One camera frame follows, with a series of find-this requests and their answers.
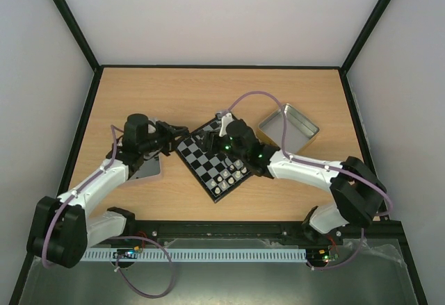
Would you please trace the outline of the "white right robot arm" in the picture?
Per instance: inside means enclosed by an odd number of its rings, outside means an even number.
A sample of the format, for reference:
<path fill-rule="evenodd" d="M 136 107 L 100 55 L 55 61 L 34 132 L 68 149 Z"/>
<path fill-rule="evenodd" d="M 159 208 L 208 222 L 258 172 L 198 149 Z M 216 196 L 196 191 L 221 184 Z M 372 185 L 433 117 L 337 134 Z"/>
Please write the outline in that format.
<path fill-rule="evenodd" d="M 313 207 L 302 222 L 303 235 L 313 244 L 341 226 L 368 228 L 388 198 L 383 184 L 360 159 L 350 156 L 338 162 L 292 156 L 258 140 L 241 119 L 192 137 L 203 151 L 240 160 L 256 176 L 293 180 L 330 193 L 333 202 Z"/>

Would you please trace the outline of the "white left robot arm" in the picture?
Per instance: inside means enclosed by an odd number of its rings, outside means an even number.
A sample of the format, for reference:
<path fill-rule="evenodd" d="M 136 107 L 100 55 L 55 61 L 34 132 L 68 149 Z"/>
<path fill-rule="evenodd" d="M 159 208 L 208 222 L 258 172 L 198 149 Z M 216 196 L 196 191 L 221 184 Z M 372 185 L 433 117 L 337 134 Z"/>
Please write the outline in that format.
<path fill-rule="evenodd" d="M 117 207 L 99 217 L 92 217 L 92 212 L 149 158 L 174 151 L 189 130 L 135 113 L 128 116 L 123 129 L 112 126 L 111 134 L 111 150 L 91 175 L 57 197 L 43 197 L 35 207 L 26 248 L 45 268 L 74 267 L 88 248 L 132 235 L 134 213 Z"/>

